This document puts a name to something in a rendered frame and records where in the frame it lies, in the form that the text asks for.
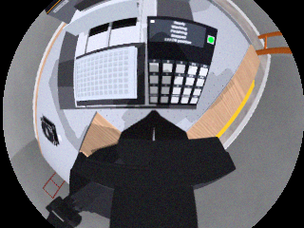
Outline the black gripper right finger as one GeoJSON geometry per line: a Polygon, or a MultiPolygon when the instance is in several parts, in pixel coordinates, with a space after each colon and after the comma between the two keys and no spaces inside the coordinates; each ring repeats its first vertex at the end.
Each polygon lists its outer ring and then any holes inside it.
{"type": "Polygon", "coordinates": [[[162,117],[154,110],[154,136],[155,140],[189,140],[186,132],[162,117]]]}

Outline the black rectangular pad with white corner marks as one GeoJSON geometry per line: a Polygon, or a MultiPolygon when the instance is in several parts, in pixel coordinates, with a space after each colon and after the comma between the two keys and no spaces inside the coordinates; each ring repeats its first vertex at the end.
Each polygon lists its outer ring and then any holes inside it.
{"type": "Polygon", "coordinates": [[[44,116],[43,116],[43,119],[40,117],[40,121],[41,121],[41,126],[42,126],[44,136],[52,144],[54,144],[57,147],[57,144],[59,144],[59,141],[58,141],[55,125],[53,123],[51,123],[50,121],[48,121],[44,116]],[[48,128],[50,129],[50,131],[48,128]]]}

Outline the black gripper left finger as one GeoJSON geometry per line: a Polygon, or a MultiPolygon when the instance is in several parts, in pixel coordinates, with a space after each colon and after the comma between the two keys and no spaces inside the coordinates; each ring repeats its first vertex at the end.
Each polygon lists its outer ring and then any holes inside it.
{"type": "Polygon", "coordinates": [[[153,140],[154,133],[154,110],[151,110],[146,117],[129,126],[121,133],[120,139],[141,139],[153,140]],[[152,127],[153,125],[153,127],[152,127]],[[152,131],[152,133],[151,133],[152,131]]]}

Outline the white multi-well plate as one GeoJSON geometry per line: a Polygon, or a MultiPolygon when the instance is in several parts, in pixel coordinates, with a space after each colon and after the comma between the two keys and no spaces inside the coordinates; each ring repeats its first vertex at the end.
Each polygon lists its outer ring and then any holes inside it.
{"type": "Polygon", "coordinates": [[[118,47],[77,59],[75,101],[137,98],[137,52],[135,46],[118,47]]]}

